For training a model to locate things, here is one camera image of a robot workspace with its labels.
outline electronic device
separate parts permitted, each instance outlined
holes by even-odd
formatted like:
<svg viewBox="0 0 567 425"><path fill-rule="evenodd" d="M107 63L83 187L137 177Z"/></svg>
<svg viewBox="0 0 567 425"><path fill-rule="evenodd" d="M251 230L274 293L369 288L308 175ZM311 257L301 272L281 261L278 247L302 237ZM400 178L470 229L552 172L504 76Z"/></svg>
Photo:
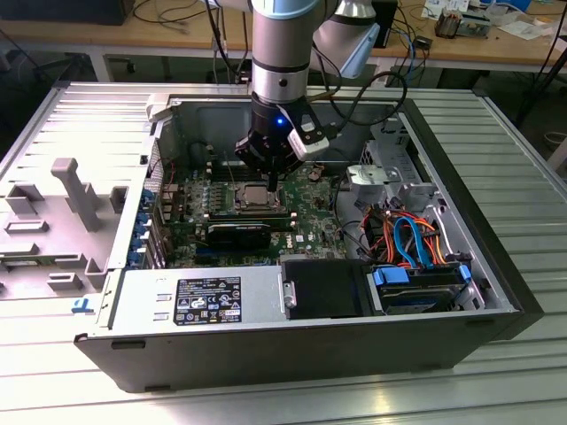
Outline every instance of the electronic device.
<svg viewBox="0 0 567 425"><path fill-rule="evenodd" d="M398 0L379 0L373 1L372 6L376 11L375 22L380 26L378 38L374 43L377 49L383 49L388 44L390 32L392 30L393 20L398 10Z"/></svg>
<svg viewBox="0 0 567 425"><path fill-rule="evenodd" d="M113 87L88 96L97 89ZM53 114L71 121L47 122L37 143L15 148L21 160L7 159L0 298L99 292L74 343L119 387L452 367L541 316L410 98L368 131L347 126L343 160L327 151L270 191L231 152L250 119L246 87L214 93L164 85L145 97L147 122L108 121L95 134L56 102ZM381 115L391 97L370 89L363 113ZM332 113L326 102L314 111ZM79 150L70 128L84 131Z"/></svg>
<svg viewBox="0 0 567 425"><path fill-rule="evenodd" d="M122 25L135 0L3 0L0 19Z"/></svg>
<svg viewBox="0 0 567 425"><path fill-rule="evenodd" d="M435 35L441 38L455 38L461 21L462 15L459 11L449 11L444 7L435 24Z"/></svg>
<svg viewBox="0 0 567 425"><path fill-rule="evenodd" d="M431 49L432 44L433 40L431 38L423 37L422 35L418 35L416 36L416 38L414 38L414 45L417 47L417 49L427 51Z"/></svg>
<svg viewBox="0 0 567 425"><path fill-rule="evenodd" d="M457 35L464 37L486 38L492 26L483 12L466 12L462 14Z"/></svg>

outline metal extrusion surface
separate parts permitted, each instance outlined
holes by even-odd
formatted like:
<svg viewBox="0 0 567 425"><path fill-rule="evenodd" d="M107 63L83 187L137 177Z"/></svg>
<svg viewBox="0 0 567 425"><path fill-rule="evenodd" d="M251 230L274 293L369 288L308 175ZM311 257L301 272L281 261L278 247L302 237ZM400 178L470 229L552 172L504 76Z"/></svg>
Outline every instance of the metal extrusion surface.
<svg viewBox="0 0 567 425"><path fill-rule="evenodd" d="M222 94L212 86L77 83L44 105L54 118L67 111L58 116L63 123L40 125L60 128L57 134L65 138L63 128L99 133L117 120L121 130L108 132L115 143L100 149L138 153L140 144L125 139L140 143L151 129L128 117L141 113L155 92ZM481 347L452 370L128 394L73 346L74 335L96 317L72 315L74 298L5 301L0 305L2 422L68 423L80 415L82 423L98 424L127 415L139 423L167 418L172 424L562 423L567 413L567 189L489 101L461 90L415 90L408 96L545 310L543 319L512 341ZM101 115L94 118L93 111ZM25 136L17 141L27 142Z"/></svg>

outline sticker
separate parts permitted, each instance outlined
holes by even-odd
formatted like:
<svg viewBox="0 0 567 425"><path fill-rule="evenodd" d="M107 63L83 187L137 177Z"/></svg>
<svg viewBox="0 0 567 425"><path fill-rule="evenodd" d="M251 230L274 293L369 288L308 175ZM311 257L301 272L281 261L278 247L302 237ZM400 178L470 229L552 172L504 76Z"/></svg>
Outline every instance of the sticker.
<svg viewBox="0 0 567 425"><path fill-rule="evenodd" d="M177 281L174 323L177 326L242 321L239 277Z"/></svg>

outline table leg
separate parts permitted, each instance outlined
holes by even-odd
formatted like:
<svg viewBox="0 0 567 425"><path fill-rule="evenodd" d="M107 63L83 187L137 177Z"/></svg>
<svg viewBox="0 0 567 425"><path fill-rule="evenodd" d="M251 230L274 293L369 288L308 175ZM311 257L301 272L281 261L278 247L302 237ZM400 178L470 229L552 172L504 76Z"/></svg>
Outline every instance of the table leg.
<svg viewBox="0 0 567 425"><path fill-rule="evenodd" d="M567 137L559 145L555 152L549 157L548 165L555 171L557 171L567 160Z"/></svg>
<svg viewBox="0 0 567 425"><path fill-rule="evenodd" d="M89 53L92 67L95 68L95 75L99 82L113 82L113 71L110 68L108 58L100 51Z"/></svg>
<svg viewBox="0 0 567 425"><path fill-rule="evenodd" d="M163 68L163 78L165 81L171 81L171 79L173 78L171 76L171 66L169 64L169 57L168 56L162 56L161 57L161 66Z"/></svg>

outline wire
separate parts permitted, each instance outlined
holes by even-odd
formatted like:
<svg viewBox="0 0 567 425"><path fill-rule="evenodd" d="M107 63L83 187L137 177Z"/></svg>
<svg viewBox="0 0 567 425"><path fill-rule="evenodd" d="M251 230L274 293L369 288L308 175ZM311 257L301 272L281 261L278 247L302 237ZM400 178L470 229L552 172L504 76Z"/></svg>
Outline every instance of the wire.
<svg viewBox="0 0 567 425"><path fill-rule="evenodd" d="M420 22L425 22L425 24L419 27L416 31L423 30L427 26L427 23L430 21L430 18L435 18L435 13L433 13L433 11L427 6L421 6L420 4L410 4L408 6L402 6L401 9L407 9L408 7L411 7L411 9L408 10L409 16L411 16L415 20L419 20ZM416 16L414 13L412 13L417 9L427 11L427 17L423 18L421 15Z"/></svg>
<svg viewBox="0 0 567 425"><path fill-rule="evenodd" d="M387 229L388 229L388 244L390 244L390 247L388 249L388 262L392 263L393 259L396 255L396 251L394 250L394 242L393 242L393 237L390 234L391 231L393 231L393 225L390 221L386 220L387 223Z"/></svg>
<svg viewBox="0 0 567 425"><path fill-rule="evenodd" d="M398 33L398 37L400 38L400 41L402 41L402 37L401 37L400 33ZM408 52L406 53L404 60L401 62L400 71L403 69L404 65L406 64L406 61L408 60L410 54L411 54L411 50L409 49L409 46L408 46ZM391 87L392 83L393 83L393 80L389 81L386 84L386 87ZM400 83L398 81L396 81L396 87L399 87L399 86L400 86Z"/></svg>
<svg viewBox="0 0 567 425"><path fill-rule="evenodd" d="M234 182L234 175L232 174L232 168L230 167L229 156L227 155L226 151L224 151L224 159L227 161L227 168L229 169L230 179L232 180L232 190L236 190L237 184Z"/></svg>
<svg viewBox="0 0 567 425"><path fill-rule="evenodd" d="M390 235L390 223L388 222L388 220L384 220L383 233L384 233L384 239L386 241L386 252L387 252L386 262L391 263L393 262L394 253L393 253L392 236Z"/></svg>
<svg viewBox="0 0 567 425"><path fill-rule="evenodd" d="M224 23L224 8L221 8L221 30L222 30L222 48L226 52L227 58L229 57L229 48L227 46L227 27ZM229 84L232 84L232 79L230 78L230 68L228 64L225 64L227 67L227 78L229 79Z"/></svg>
<svg viewBox="0 0 567 425"><path fill-rule="evenodd" d="M343 224L343 228L347 227L347 226L352 226L354 223L356 224L361 224L358 220L350 220L347 223Z"/></svg>
<svg viewBox="0 0 567 425"><path fill-rule="evenodd" d="M342 87L343 76L342 76L340 70L338 69L338 67L329 58L327 58L325 55L323 55L321 53L321 51L317 48L315 43L313 45L313 50L314 50L316 56L318 57L319 66L321 67L321 75L322 75L322 79L323 79L323 84L325 86L325 90L327 90L325 92L325 95L327 96L329 93L331 93L330 94L330 104L331 104L332 108L335 110L335 112L337 113L337 115L343 119L343 121L337 126L338 132L340 132L343 128L345 128L346 125L349 122L351 124L354 124L355 126L362 126L362 127L369 127L369 126L374 126L376 124L379 124L380 122L383 122L383 121L389 119L390 117L392 117L393 114L396 113L401 108L404 101L406 100L406 95L408 94L408 85L406 84L405 81L403 81L403 77L401 75L399 75L398 73L394 73L392 71L385 71L383 73L377 73L372 78L370 78L370 80L364 86L362 86L358 95L354 99L349 111L346 114L343 114L340 111L340 109L338 108L338 106L335 104L334 99L332 98L332 95L336 94L340 90L340 88ZM333 69L335 70L335 72L338 75L338 78L339 78L338 85L334 90L330 90L329 84L327 82L327 78L325 76L325 73L326 73L325 72L325 66L322 62L323 59L333 67ZM401 83L402 83L402 86L403 86L403 91L402 91L402 94L401 94L401 98L398 100L398 103L396 104L396 106L394 106L394 109L389 114L387 114L385 117L378 119L378 120L369 121L369 122L353 120L354 110L356 109L356 105L361 100L362 95L364 95L364 92L370 87L370 85L372 85L372 83L374 81L378 80L379 78L385 77L387 75L391 75L394 78L402 80Z"/></svg>
<svg viewBox="0 0 567 425"><path fill-rule="evenodd" d="M200 243L201 245L209 246L208 243L204 243L204 242L201 242L201 241L190 241L190 243Z"/></svg>
<svg viewBox="0 0 567 425"><path fill-rule="evenodd" d="M561 14L561 19L559 20L559 27L557 27L557 33L555 34L555 38L553 40L553 43L551 44L551 48L549 49L548 56L546 57L546 61L541 66L541 69L538 72L538 76L535 78L535 82L533 83L534 85L538 83L541 75L543 74L543 71L546 69L546 66L548 65L549 58L551 58L551 53L553 52L553 50L555 48L555 44L557 43L557 39L559 38L559 34L561 34L561 30L563 28L563 21L565 20L565 13L567 13L567 3L565 4L565 7L563 8L563 13Z"/></svg>
<svg viewBox="0 0 567 425"><path fill-rule="evenodd" d="M435 251L433 250L433 245L431 245L431 242L424 238L423 241L425 242L425 244L427 245L427 247L429 248L429 251L431 252L431 258L433 259L433 264L437 264L437 258L435 257Z"/></svg>
<svg viewBox="0 0 567 425"><path fill-rule="evenodd" d="M138 4L136 7L134 7L134 10L132 11L132 14L134 15L134 18L141 20L142 22L148 22L149 24L168 24L168 23L172 23L172 22L180 22L182 20L187 20L187 19L191 19L191 18L195 18L198 15L202 15L203 13L205 13L206 11L201 11L201 12L197 12L197 13L193 13L192 15L189 16L183 16L181 18L176 18L176 19L161 19L161 20L154 20L154 19L146 19L146 18L142 18L140 15L138 15L138 11L140 10L140 8L142 6L144 6L145 4L148 4L151 0L143 0L140 4Z"/></svg>
<svg viewBox="0 0 567 425"><path fill-rule="evenodd" d="M375 251L378 249L378 245L384 241L384 237L381 236L376 242L374 242L374 244L372 245L372 248L370 248L371 251Z"/></svg>
<svg viewBox="0 0 567 425"><path fill-rule="evenodd" d="M377 120L372 120L372 121L368 121L368 122L353 120L354 110L356 109L356 106L358 105L358 103L361 101L362 96L364 95L366 90L368 90L368 88L372 85L372 83L374 81L376 81L380 78L386 77L386 76L392 76L392 77L400 80L401 85L402 85L401 97L400 97L400 99L398 99L398 101L397 101L396 105L393 107L393 109L389 113L387 113L384 117L377 119ZM390 117L392 117L393 114L396 113L401 108L401 106L403 106L407 95L408 95L408 85L406 84L406 81L404 80L404 78L401 75L399 75L398 73L395 73L393 71L384 71L382 73L377 73L364 86L362 86L358 95L353 100L351 108L346 113L345 118L337 126L337 130L340 132L343 128L346 127L346 125L349 122L351 124L354 124L355 126L363 126L363 127L375 126L376 124L379 124L380 122L384 122L384 121L388 120Z"/></svg>
<svg viewBox="0 0 567 425"><path fill-rule="evenodd" d="M325 89L327 90L325 93L322 93L321 95L317 95L315 97L311 97L309 98L309 102L314 102L315 100L323 100L324 98L331 98L334 95L336 95L338 93L338 91L343 87L343 75L340 72L340 70L338 69L338 67L335 65L335 63L330 60L327 56L325 56L318 48L317 48L317 44L315 44L315 42L313 42L313 45L311 47L313 49L313 51L315 52L315 55L317 56L317 60L319 61L319 67L321 68L321 74L322 74L322 78L323 78L323 84L325 84ZM337 83L337 87L334 88L333 90L329 89L329 85L327 83L325 83L325 66L323 64L322 61L327 62L331 68L333 68L333 70L335 71L335 74L338 77L338 83Z"/></svg>
<svg viewBox="0 0 567 425"><path fill-rule="evenodd" d="M437 253L439 255L439 262L441 264L446 264L447 262L443 258L443 254L441 253L441 248L439 247L439 236L435 236L435 243L437 245Z"/></svg>
<svg viewBox="0 0 567 425"><path fill-rule="evenodd" d="M36 69L38 69L43 75L45 75L51 83L54 82L53 78L51 78L51 76L48 73L46 73L44 69L42 69L39 65L37 65L37 62L35 62L34 59L31 56L29 56L27 54L27 52L19 46L19 44L14 42L13 39L8 34L6 34L5 31L2 28L0 28L0 34L2 34L2 36L6 40L8 40L10 43L12 43L13 46L16 49L18 49L22 53L22 55L24 55L27 58L27 60L29 60L32 63L33 66L35 66Z"/></svg>
<svg viewBox="0 0 567 425"><path fill-rule="evenodd" d="M337 221L338 228L343 232L343 235L345 235L345 236L348 237L351 241L353 241L356 245L358 245L366 255L368 255L369 257L372 257L372 254L370 253L370 251L369 251L362 243L358 242L358 240L357 240L354 236L352 236L350 233L348 233L348 232L345 230L345 227L346 227L348 224L352 224L352 222L349 221L347 224L342 225L341 222L340 222L340 219L338 218L338 213L337 213L338 193L339 193L339 191L340 191L340 183L341 183L345 178L346 178L346 172L343 173L343 175L341 176L340 180L338 181L337 190L335 191L335 201L333 202L333 214L335 215L335 220Z"/></svg>
<svg viewBox="0 0 567 425"><path fill-rule="evenodd" d="M163 21L163 22L159 23L161 26L163 26L164 28L173 29L174 31L177 31L177 32L182 33L182 34L188 34L187 30L185 30L183 28L183 26L186 25L185 22L182 22L182 21L181 22L173 22L173 24L179 25L179 27L170 26L169 23L165 22L166 20L168 20L167 18L165 18L165 15L166 15L166 13L170 13L170 12L173 12L173 11L181 11L181 10L184 10L184 9L190 9L191 7L193 7L197 3L197 0L193 0L193 3L188 4L186 6L170 7L169 9L165 9L163 12L159 11L158 0L154 0L153 3L154 3L155 10L156 10L156 14L158 15L158 19Z"/></svg>
<svg viewBox="0 0 567 425"><path fill-rule="evenodd" d="M419 86L421 85L421 83L422 83L422 78L423 78L423 74L425 73L425 67L426 67L425 62L426 62L427 59L429 58L429 52L430 52L430 51L429 51L429 50L426 50L426 49L422 49L422 52L423 52L423 60L414 68L414 71L413 71L414 76L413 76L411 79L406 78L406 82L407 82L407 83L410 83L410 82L412 82L412 81L415 81L416 78L419 77L419 81L418 81L418 83L417 83L417 86L418 86L418 87L419 87ZM416 71L417 71L420 67L423 67L423 68L422 68L422 71L421 71L420 73L417 73Z"/></svg>
<svg viewBox="0 0 567 425"><path fill-rule="evenodd" d="M533 107L533 105L535 104L535 102L537 101L537 99L540 95L538 93L538 87L537 87L538 82L540 81L540 77L543 74L543 71L545 70L546 66L548 65L549 59L551 58L551 54L553 53L553 51L555 49L555 45L557 44L557 39L559 38L559 34L561 34L561 30L563 28L563 22L565 21L565 14L566 13L567 13L567 3L565 4L565 7L563 8L563 13L561 14L561 19L559 20L559 26L557 27L557 33L555 34L555 38L554 38L554 40L551 44L551 47L549 48L548 56L546 57L545 62L541 66L541 69L538 72L537 77L535 78L533 84L530 87L530 90L529 90L530 95L525 96L524 100L520 104L520 109L519 109L518 114L516 116L516 123L515 123L516 127L518 127L518 128L520 128L522 126L522 124L525 120L525 117L530 112L530 110L526 111L526 107L531 109L531 107Z"/></svg>
<svg viewBox="0 0 567 425"><path fill-rule="evenodd" d="M416 30L415 30L412 26L409 25L409 23L408 23L408 17L406 16L406 13L402 10L402 7L399 7L399 6L398 6L398 11L400 12L401 17L402 17L404 20L402 21L402 20L399 20L399 19L394 19L393 21L394 21L394 22L399 22L400 24L404 25L404 26L406 27L406 29L407 29L406 34L409 36L409 43L408 43L408 46L406 46L406 45L404 44L404 42L403 42L401 36L400 36L400 33L399 33L400 41L401 41L402 45L403 45L404 47L406 47L406 49L408 49L408 52L406 53L406 57L404 57L404 60L402 61L401 65L400 65L400 70L401 70L401 69L404 67L404 65L406 64L406 61L408 60L409 55L411 54L411 49L412 49L412 47L411 47L411 44L412 44L411 40L412 40L412 39L415 40L417 34L416 34ZM399 27L394 27L394 28L399 29L400 31L403 31L402 28L399 28ZM389 83L386 87L391 87L392 82L393 82L393 80L390 81L390 83Z"/></svg>
<svg viewBox="0 0 567 425"><path fill-rule="evenodd" d="M242 71L242 66L245 64L246 59L248 58L248 53L250 52L250 46L248 45L248 24L246 23L246 13L242 12L242 29L245 33L245 54L242 56L240 60L240 64L238 64L238 75L240 75L240 71Z"/></svg>
<svg viewBox="0 0 567 425"><path fill-rule="evenodd" d="M213 30L214 41L216 42L216 46L219 50L219 53L221 53L221 57L222 60L224 61L224 65L226 65L227 69L230 70L234 75L238 76L237 70L232 67L232 65L229 62L229 58L227 57L226 53L224 52L224 49L222 48L221 34L219 32L219 28L214 24L213 12L211 10L211 5L209 4L208 1L205 1L205 7L206 7L206 13L209 17L209 24L211 25L211 30Z"/></svg>
<svg viewBox="0 0 567 425"><path fill-rule="evenodd" d="M362 230L363 230L363 229L366 227L366 225L368 224L369 219L370 219L370 213L366 214L366 215L364 216L364 218L362 219L362 221L361 221L360 227L361 227Z"/></svg>
<svg viewBox="0 0 567 425"><path fill-rule="evenodd" d="M215 11L215 19L216 19L216 26L219 27L219 20L221 19L221 9L217 9ZM214 76L214 83L218 84L219 83L219 74L216 71L216 59L218 56L219 51L217 49L214 49L213 52L213 76Z"/></svg>
<svg viewBox="0 0 567 425"><path fill-rule="evenodd" d="M395 29L395 28L393 29L393 32L398 33L400 35L404 35L406 37L406 39L408 40L408 49L411 53L411 60L409 61L409 69L408 69L408 72L405 75L406 82L408 82L408 81L411 80L409 78L409 75L411 75L411 72L412 72L413 66L414 66L414 62L416 61L416 47L411 42L411 38L410 38L408 33L404 32L404 31L400 31L399 29Z"/></svg>
<svg viewBox="0 0 567 425"><path fill-rule="evenodd" d="M166 192L169 192L169 188L171 187L171 183L174 182L175 177L175 162L169 161L169 164L171 165L171 177L169 177L169 183L167 184Z"/></svg>
<svg viewBox="0 0 567 425"><path fill-rule="evenodd" d="M432 263L430 262L430 259L427 255L427 251L423 248L423 239L422 239L421 233L419 231L419 227L417 226L417 222L414 219L409 218L409 217L400 217L396 220L396 224L393 227L393 237L394 237L394 242L396 244L396 250L404 259L406 259L408 261L408 263L410 263L412 266L416 266L416 262L404 250L402 243L401 243L400 231L401 231L402 224L404 222L406 222L407 224L410 225L410 227L411 227L411 229L414 233L414 238L416 240L417 256L419 258L419 262L422 263L425 267L431 268Z"/></svg>

